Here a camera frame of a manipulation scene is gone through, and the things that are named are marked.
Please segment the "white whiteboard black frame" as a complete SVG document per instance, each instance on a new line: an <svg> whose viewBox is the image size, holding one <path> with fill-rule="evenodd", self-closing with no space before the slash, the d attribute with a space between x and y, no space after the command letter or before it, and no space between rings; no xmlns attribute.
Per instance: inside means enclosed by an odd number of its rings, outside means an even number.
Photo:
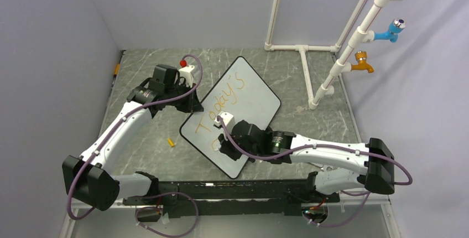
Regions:
<svg viewBox="0 0 469 238"><path fill-rule="evenodd" d="M245 120L265 129L281 107L280 98L242 56L237 57L202 98L203 112L192 113L181 125L180 134L196 150L231 179L236 179L247 162L237 161L214 151L219 147L221 130L214 126L221 112L234 115L235 121Z"/></svg>

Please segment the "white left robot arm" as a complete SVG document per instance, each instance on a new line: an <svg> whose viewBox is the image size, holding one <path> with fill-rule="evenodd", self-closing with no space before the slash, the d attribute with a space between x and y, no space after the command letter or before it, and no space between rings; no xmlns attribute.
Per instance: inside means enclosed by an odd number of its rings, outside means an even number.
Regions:
<svg viewBox="0 0 469 238"><path fill-rule="evenodd" d="M146 205L159 197L158 178L145 172L112 175L113 167L127 144L157 112L173 106L184 113L204 110L196 94L202 78L201 67L175 68L159 64L127 96L120 113L104 133L79 157L67 156L62 172L67 192L67 212L73 218L72 200L105 211L117 199L137 196Z"/></svg>

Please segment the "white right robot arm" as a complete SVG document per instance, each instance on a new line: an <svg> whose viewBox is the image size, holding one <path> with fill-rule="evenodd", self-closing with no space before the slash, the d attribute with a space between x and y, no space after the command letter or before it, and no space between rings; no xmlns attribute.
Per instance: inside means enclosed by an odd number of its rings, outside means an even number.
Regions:
<svg viewBox="0 0 469 238"><path fill-rule="evenodd" d="M394 156L379 138L370 138L367 143L327 142L220 118L215 121L215 127L222 130L218 137L219 152L234 161L247 156L251 162L314 163L330 167L330 171L309 176L305 196L311 202L353 188L383 195L395 192Z"/></svg>

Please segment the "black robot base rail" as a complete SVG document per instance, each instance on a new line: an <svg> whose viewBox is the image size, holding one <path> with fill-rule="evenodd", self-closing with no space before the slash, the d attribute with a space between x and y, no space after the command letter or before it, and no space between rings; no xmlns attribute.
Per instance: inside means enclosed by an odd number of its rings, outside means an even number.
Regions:
<svg viewBox="0 0 469 238"><path fill-rule="evenodd" d="M326 208L339 202L339 194L320 194L307 179L283 179L160 182L147 199L132 196L125 198L123 205L157 205L170 218L180 218L195 215L195 204L201 216L300 216L309 205Z"/></svg>

